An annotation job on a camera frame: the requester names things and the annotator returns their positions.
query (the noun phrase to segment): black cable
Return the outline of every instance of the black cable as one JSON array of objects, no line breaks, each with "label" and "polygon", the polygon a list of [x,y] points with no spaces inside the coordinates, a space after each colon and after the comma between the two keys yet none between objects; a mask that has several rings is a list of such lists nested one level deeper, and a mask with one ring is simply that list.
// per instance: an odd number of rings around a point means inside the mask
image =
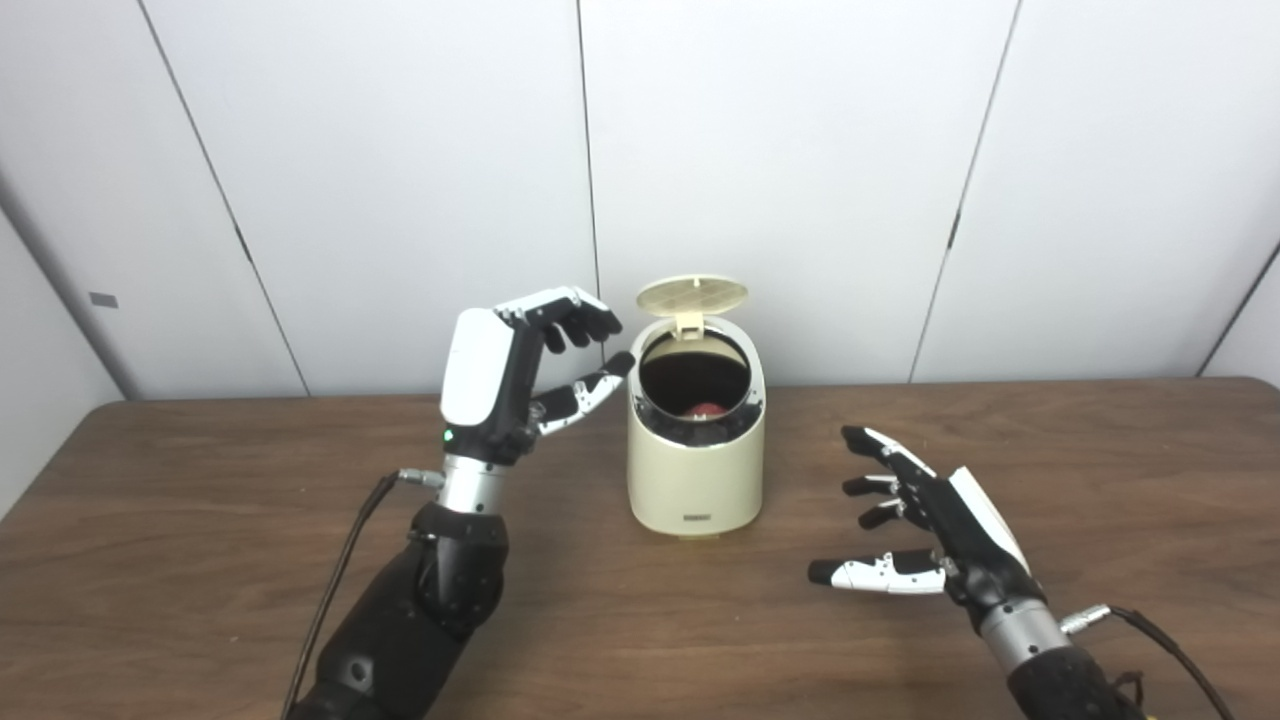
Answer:
[{"label": "black cable", "polygon": [[356,548],[356,541],[360,538],[360,530],[364,529],[365,521],[369,516],[374,514],[378,509],[378,503],[387,497],[387,493],[396,487],[396,480],[399,479],[399,471],[384,475],[374,486],[374,489],[369,493],[369,498],[365,503],[360,506],[360,512],[356,514],[356,521],[351,525],[351,532],[347,533],[347,542],[343,543],[342,551],[338,553],[338,564],[333,568],[333,575],[329,578],[329,585],[324,589],[324,594],[320,596],[320,606],[316,607],[316,615],[311,619],[311,626],[307,629],[307,637],[302,641],[302,655],[298,656],[298,666],[293,670],[293,680],[289,682],[289,692],[284,696],[284,710],[280,711],[280,720],[288,720],[289,712],[293,706],[298,702],[298,691],[302,688],[302,678],[307,674],[307,665],[311,662],[311,651],[315,648],[316,638],[320,637],[320,625],[324,624],[324,616],[329,612],[329,603],[333,602],[333,596],[338,591],[338,584],[342,582],[342,574],[347,569],[347,561],[351,560],[351,551]]},{"label": "black cable", "polygon": [[1111,680],[1111,689],[1114,691],[1119,691],[1125,685],[1133,685],[1133,700],[1129,700],[1128,697],[1125,697],[1125,700],[1133,706],[1134,710],[1140,712],[1142,702],[1146,700],[1146,693],[1142,689],[1142,673],[1138,670],[1130,670],[1128,673],[1120,673],[1119,678]]},{"label": "black cable", "polygon": [[1187,653],[1183,652],[1183,648],[1178,647],[1174,638],[1165,634],[1158,625],[1148,620],[1137,610],[1125,610],[1124,607],[1116,607],[1112,605],[1111,612],[1123,619],[1125,623],[1133,625],[1148,638],[1156,641],[1156,644],[1165,648],[1165,652],[1176,657],[1178,661],[1183,664],[1183,667],[1190,673],[1196,684],[1204,691],[1204,696],[1208,697],[1208,701],[1213,705],[1213,710],[1217,710],[1217,714],[1222,717],[1222,720],[1235,720],[1235,716],[1231,715],[1231,710],[1226,706],[1226,702],[1222,701],[1222,696],[1217,694],[1217,689],[1213,688],[1213,683],[1210,683],[1208,678],[1204,676],[1204,673],[1201,673],[1201,669],[1192,662],[1192,659],[1187,657]]}]

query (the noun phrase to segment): trash can lid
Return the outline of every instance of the trash can lid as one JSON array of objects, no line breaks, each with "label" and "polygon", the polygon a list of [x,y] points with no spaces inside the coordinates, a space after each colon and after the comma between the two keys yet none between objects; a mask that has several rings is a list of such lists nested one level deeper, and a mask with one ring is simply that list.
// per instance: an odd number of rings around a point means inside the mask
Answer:
[{"label": "trash can lid", "polygon": [[746,286],[722,275],[677,275],[645,286],[636,296],[641,310],[662,318],[719,315],[746,300]]}]

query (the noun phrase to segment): prosthetic hand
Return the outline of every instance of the prosthetic hand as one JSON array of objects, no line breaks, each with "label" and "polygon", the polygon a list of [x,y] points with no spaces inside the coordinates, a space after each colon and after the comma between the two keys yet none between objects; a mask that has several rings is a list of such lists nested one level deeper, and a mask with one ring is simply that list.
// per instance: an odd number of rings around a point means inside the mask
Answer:
[{"label": "prosthetic hand", "polygon": [[[507,470],[538,437],[581,420],[626,378],[635,360],[603,368],[536,397],[543,348],[603,342],[622,331],[599,300],[573,287],[548,290],[458,318],[444,372],[443,473],[401,470],[383,478],[343,548],[312,623],[282,717],[417,720],[426,715],[471,633],[502,597],[507,529],[498,507]],[[397,480],[439,491],[413,518],[408,546],[356,602],[320,653],[316,682],[293,703],[360,525]]]},{"label": "prosthetic hand", "polygon": [[[842,429],[849,450],[892,475],[844,483],[845,495],[888,500],[859,518],[864,529],[905,519],[937,537],[941,551],[909,550],[851,560],[815,560],[809,579],[823,585],[888,593],[942,593],[965,609],[1029,720],[1143,720],[1084,650],[1071,644],[1046,606],[1027,559],[987,493],[966,468],[950,478],[869,428]],[[1094,618],[1075,618],[1074,632]]]}]

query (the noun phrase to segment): cream trash can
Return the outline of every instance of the cream trash can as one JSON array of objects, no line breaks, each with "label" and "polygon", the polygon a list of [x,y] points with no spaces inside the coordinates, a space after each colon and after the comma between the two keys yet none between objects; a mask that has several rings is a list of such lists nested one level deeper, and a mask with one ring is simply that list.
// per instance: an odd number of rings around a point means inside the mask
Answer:
[{"label": "cream trash can", "polygon": [[631,346],[627,375],[627,492],[650,530],[714,536],[760,511],[764,373],[746,333],[717,316],[745,300],[717,275],[668,278],[636,299],[663,318]]}]

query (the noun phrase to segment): wooden table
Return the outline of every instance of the wooden table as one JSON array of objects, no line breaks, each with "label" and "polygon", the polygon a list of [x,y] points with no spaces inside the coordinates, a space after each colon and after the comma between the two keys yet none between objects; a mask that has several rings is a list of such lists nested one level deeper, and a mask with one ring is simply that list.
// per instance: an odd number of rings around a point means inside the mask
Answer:
[{"label": "wooden table", "polygon": [[[938,469],[968,464],[1052,607],[1143,610],[1233,703],[1280,687],[1280,402],[1256,380],[771,391],[765,505],[714,541],[627,509],[620,398],[544,439],[508,483],[507,594],[444,719],[1019,717],[947,600],[812,585],[814,557],[919,547],[876,533],[840,480],[873,470],[842,423]],[[274,717],[334,555],[374,479],[438,468],[434,397],[116,404],[90,415],[0,524],[0,716]],[[366,528],[340,618],[396,552],[421,489]],[[1142,669],[1148,711],[1210,717],[1119,621],[1082,638]]]}]

